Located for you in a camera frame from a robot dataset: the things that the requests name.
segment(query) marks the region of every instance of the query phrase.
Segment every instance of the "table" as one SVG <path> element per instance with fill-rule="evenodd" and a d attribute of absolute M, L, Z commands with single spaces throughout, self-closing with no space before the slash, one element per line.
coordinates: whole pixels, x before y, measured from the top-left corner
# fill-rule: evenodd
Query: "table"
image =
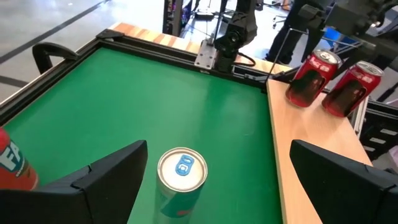
<path fill-rule="evenodd" d="M 201 153 L 209 169 L 191 223 L 314 219 L 310 203 L 301 209 L 312 212 L 292 216 L 291 200 L 285 197 L 289 186 L 284 183 L 281 171 L 286 168 L 281 160 L 287 163 L 284 152 L 296 137 L 283 137 L 281 132 L 286 133 L 283 128 L 289 124 L 277 116 L 278 111 L 292 111 L 280 99 L 287 84 L 270 80 L 266 88 L 240 76 L 200 70 L 193 65 L 199 45 L 176 37 L 128 24 L 116 24 L 111 30 L 125 36 L 102 33 L 78 50 L 77 59 L 49 65 L 47 72 L 0 105 L 0 124 L 35 167 L 40 184 L 145 139 L 147 168 L 129 223 L 151 222 L 157 161 L 178 146 Z M 265 75 L 271 64 L 256 61 L 254 69 L 241 70 Z M 274 71 L 286 69 L 277 65 Z M 298 118 L 296 129 L 308 123 L 300 113 L 289 112 L 289 117 Z M 335 118 L 325 121 L 326 133 L 353 133 L 347 120 L 338 127 Z M 306 141 L 320 137 L 313 132 L 307 133 Z M 353 135 L 347 139 L 353 143 L 336 146 L 352 146 L 348 156 L 363 159 L 366 154 L 359 150 L 359 141 Z M 327 146 L 334 150 L 332 144 Z M 297 177 L 291 170 L 287 174 L 292 191 L 308 201 Z"/>

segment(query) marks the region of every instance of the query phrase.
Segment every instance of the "person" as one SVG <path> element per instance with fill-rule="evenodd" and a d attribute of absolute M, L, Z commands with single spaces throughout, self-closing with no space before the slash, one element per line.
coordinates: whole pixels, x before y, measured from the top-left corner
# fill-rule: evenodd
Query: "person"
<path fill-rule="evenodd" d="M 274 62 L 276 60 L 279 49 L 282 47 L 284 39 L 289 32 L 290 28 L 301 30 L 305 32 L 307 30 L 307 22 L 304 18 L 299 16 L 301 8 L 309 4 L 313 7 L 319 9 L 326 9 L 333 1 L 331 0 L 295 0 L 290 12 L 286 17 L 284 26 L 281 28 L 279 33 L 276 35 L 265 60 Z M 300 40 L 302 33 L 296 31 L 290 31 L 289 35 L 286 37 L 285 44 L 280 50 L 277 63 L 288 65 L 292 60 L 294 48 L 297 42 Z"/>

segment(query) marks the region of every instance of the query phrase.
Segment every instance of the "floor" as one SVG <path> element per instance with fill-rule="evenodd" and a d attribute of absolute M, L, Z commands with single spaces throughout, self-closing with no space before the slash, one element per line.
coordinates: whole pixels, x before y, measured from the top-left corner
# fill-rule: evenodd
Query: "floor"
<path fill-rule="evenodd" d="M 163 0 L 143 4 L 138 0 L 2 0 L 0 1 L 0 102 L 15 93 L 26 83 L 39 76 L 31 54 L 35 42 L 53 42 L 77 50 L 96 34 L 115 22 L 123 21 L 146 29 L 162 31 Z M 233 10 L 236 0 L 229 0 L 227 9 Z M 218 11 L 220 0 L 201 0 L 200 7 Z M 252 57 L 264 58 L 272 41 L 281 28 L 273 29 L 273 18 L 286 15 L 278 7 L 264 7 L 256 11 L 257 37 L 242 52 Z M 390 23 L 387 17 L 384 26 Z M 191 22 L 183 36 L 200 42 L 211 34 L 216 20 Z M 376 33 L 382 28 L 371 29 Z M 299 66 L 307 36 L 303 35 L 295 49 L 291 67 Z M 317 48 L 329 48 L 322 40 Z M 398 82 L 398 73 L 386 69 L 381 85 L 372 94 L 377 98 L 393 83 Z M 331 88 L 337 80 L 331 82 Z M 398 93 L 389 99 L 398 98 Z"/>

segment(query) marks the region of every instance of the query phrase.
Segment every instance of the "can lid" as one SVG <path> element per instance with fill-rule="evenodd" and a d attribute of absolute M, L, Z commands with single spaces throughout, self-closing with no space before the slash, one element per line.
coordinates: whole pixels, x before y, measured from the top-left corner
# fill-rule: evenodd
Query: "can lid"
<path fill-rule="evenodd" d="M 157 174 L 168 188 L 177 192 L 190 192 L 205 182 L 207 164 L 196 151 L 186 147 L 176 147 L 160 158 Z"/>
<path fill-rule="evenodd" d="M 313 53 L 317 58 L 329 64 L 338 64 L 341 62 L 339 56 L 328 50 L 315 50 Z"/>
<path fill-rule="evenodd" d="M 360 61 L 356 65 L 361 70 L 363 70 L 367 73 L 370 73 L 372 75 L 375 75 L 375 76 L 382 76 L 384 74 L 383 70 L 381 70 L 379 67 L 377 67 L 369 62 Z"/>

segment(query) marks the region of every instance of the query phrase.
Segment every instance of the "coca-cola can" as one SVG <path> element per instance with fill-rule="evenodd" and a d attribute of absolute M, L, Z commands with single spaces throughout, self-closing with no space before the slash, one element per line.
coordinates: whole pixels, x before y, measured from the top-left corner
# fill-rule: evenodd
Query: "coca-cola can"
<path fill-rule="evenodd" d="M 383 70 L 371 63 L 358 62 L 327 94 L 322 106 L 332 115 L 348 116 L 378 86 L 383 74 Z"/>
<path fill-rule="evenodd" d="M 310 106 L 335 74 L 340 62 L 339 56 L 328 50 L 312 52 L 286 90 L 287 99 L 299 107 Z"/>

